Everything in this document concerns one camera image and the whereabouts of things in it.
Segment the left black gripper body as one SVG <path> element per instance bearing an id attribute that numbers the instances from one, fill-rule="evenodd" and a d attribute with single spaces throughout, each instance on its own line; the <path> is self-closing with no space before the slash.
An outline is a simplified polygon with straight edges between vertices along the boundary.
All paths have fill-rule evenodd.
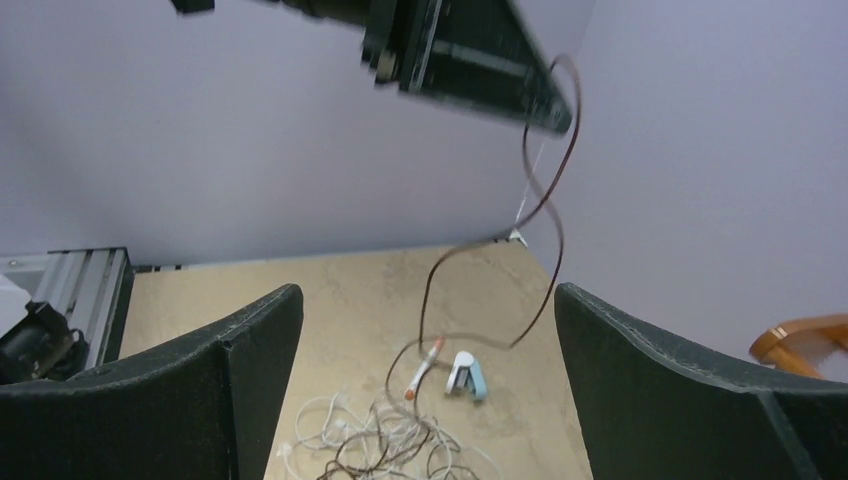
<path id="1" fill-rule="evenodd" d="M 507 1 L 287 1 L 364 31 L 378 84 L 440 100 L 521 100 L 524 32 Z"/>

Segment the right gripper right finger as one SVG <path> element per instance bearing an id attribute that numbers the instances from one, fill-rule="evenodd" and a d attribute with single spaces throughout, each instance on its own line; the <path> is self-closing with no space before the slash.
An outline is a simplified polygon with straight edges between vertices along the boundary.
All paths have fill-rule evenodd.
<path id="1" fill-rule="evenodd" d="M 847 387 L 758 366 L 580 287 L 556 327 L 597 479 L 843 479 Z"/>

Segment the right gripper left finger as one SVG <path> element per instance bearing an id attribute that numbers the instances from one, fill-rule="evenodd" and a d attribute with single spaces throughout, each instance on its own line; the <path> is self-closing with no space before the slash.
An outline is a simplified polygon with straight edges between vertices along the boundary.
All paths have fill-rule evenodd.
<path id="1" fill-rule="evenodd" d="M 69 380 L 1 390 L 5 479 L 260 479 L 304 319 L 284 285 Z"/>

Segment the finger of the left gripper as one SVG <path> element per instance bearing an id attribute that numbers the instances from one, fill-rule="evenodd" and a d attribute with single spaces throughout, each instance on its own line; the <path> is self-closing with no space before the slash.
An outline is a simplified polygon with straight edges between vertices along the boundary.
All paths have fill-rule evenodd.
<path id="1" fill-rule="evenodd" d="M 555 134 L 571 125 L 571 109 L 513 1 L 442 3 L 423 94 Z"/>

